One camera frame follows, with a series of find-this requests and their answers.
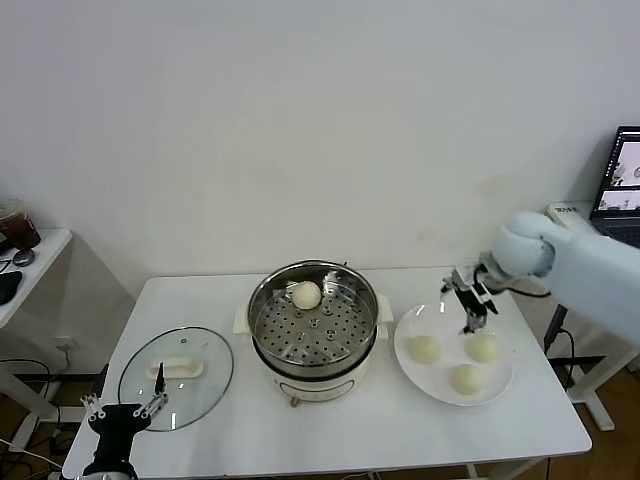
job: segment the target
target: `white plate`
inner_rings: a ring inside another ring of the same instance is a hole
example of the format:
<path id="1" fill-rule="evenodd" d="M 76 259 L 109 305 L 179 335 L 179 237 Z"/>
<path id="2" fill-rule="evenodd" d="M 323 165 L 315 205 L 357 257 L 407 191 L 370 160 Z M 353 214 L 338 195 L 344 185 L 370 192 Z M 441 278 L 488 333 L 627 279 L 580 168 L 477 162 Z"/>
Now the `white plate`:
<path id="1" fill-rule="evenodd" d="M 465 351 L 467 335 L 460 331 L 466 314 L 453 300 L 445 304 L 419 305 L 405 313 L 396 327 L 393 347 L 400 366 L 409 379 L 423 392 L 438 400 L 462 407 L 483 405 L 502 395 L 513 377 L 513 361 L 505 339 L 490 320 L 483 330 L 495 333 L 500 347 L 500 359 L 492 363 L 478 363 Z M 409 354 L 409 341 L 417 335 L 430 335 L 440 341 L 442 357 L 432 365 L 416 362 Z M 481 369 L 487 384 L 475 395 L 462 395 L 451 386 L 450 371 L 456 365 L 468 363 Z"/>

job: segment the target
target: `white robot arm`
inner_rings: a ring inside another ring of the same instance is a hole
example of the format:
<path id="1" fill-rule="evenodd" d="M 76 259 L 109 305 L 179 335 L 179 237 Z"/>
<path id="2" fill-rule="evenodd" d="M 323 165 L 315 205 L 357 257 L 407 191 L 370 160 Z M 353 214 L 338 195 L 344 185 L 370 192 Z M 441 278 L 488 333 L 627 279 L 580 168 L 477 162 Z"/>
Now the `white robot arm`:
<path id="1" fill-rule="evenodd" d="M 443 287 L 443 293 L 453 289 L 465 307 L 465 331 L 481 328 L 487 309 L 495 311 L 488 293 L 528 278 L 566 308 L 640 345 L 639 249 L 595 233 L 574 234 L 540 214 L 519 213 L 500 227 L 473 277 L 469 282 L 454 270 Z"/>

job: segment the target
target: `glass lid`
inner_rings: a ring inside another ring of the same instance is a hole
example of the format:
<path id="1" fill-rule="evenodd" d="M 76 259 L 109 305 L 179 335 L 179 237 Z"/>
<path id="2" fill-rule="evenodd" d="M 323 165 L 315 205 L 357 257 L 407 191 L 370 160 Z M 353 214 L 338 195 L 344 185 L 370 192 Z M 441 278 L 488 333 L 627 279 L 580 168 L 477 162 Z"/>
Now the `glass lid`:
<path id="1" fill-rule="evenodd" d="M 153 396 L 163 363 L 169 403 L 147 429 L 167 432 L 205 416 L 227 391 L 233 375 L 233 354 L 224 338 L 202 327 L 165 332 L 129 360 L 118 385 L 118 402 L 146 405 Z"/>

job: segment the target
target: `floor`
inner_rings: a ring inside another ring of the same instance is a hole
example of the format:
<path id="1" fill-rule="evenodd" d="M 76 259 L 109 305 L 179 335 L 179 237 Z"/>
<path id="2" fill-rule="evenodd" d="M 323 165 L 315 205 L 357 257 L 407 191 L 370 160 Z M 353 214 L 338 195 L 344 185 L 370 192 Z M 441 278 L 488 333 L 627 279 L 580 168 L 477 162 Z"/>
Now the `floor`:
<path id="1" fill-rule="evenodd" d="M 67 383 L 58 391 L 54 402 L 63 405 L 80 405 L 79 397 L 88 393 L 91 385 L 87 383 Z M 621 371 L 615 375 L 599 392 L 600 398 L 607 406 L 609 414 L 616 423 L 613 432 L 600 432 L 594 425 L 586 409 L 577 407 L 582 421 L 587 427 L 593 440 L 593 448 L 584 455 L 556 458 L 551 461 L 551 480 L 600 480 L 611 478 L 615 480 L 640 480 L 640 374 Z M 26 411 L 9 398 L 0 399 L 0 438 L 9 439 L 17 428 Z M 52 433 L 54 426 L 41 425 L 38 427 L 30 443 L 30 450 L 40 455 L 49 456 L 46 440 Z M 58 444 L 69 444 L 71 432 L 63 432 Z M 4 445 L 0 445 L 0 454 Z M 64 456 L 51 457 L 62 464 Z M 20 461 L 27 465 L 16 465 L 8 472 L 11 465 L 5 465 L 0 480 L 43 480 L 49 473 L 47 463 L 42 460 L 23 455 Z M 519 480 L 544 480 L 547 462 L 542 461 L 526 471 Z M 480 475 L 487 475 L 490 465 L 477 466 Z M 464 467 L 447 467 L 437 469 L 404 470 L 382 472 L 382 480 L 451 480 L 466 478 Z M 340 480 L 345 475 L 316 475 L 290 477 L 293 480 Z"/>

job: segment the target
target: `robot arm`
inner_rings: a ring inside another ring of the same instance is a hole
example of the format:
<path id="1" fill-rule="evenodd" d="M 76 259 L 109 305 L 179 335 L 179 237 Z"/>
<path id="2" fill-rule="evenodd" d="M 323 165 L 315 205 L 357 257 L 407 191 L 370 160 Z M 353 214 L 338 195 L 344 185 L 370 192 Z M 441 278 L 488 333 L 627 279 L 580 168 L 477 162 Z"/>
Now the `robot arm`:
<path id="1" fill-rule="evenodd" d="M 566 308 L 640 345 L 640 249 L 598 234 L 574 234 L 535 213 L 500 227 L 491 252 L 473 273 L 455 269 L 442 292 L 454 290 L 467 312 L 465 332 L 482 328 L 491 294 L 528 278 Z"/>
<path id="2" fill-rule="evenodd" d="M 91 462 L 76 480 L 137 480 L 129 463 L 133 437 L 148 428 L 153 418 L 168 403 L 164 367 L 160 364 L 154 393 L 146 405 L 139 403 L 100 404 L 96 395 L 80 401 L 89 412 L 89 426 L 100 439 Z"/>

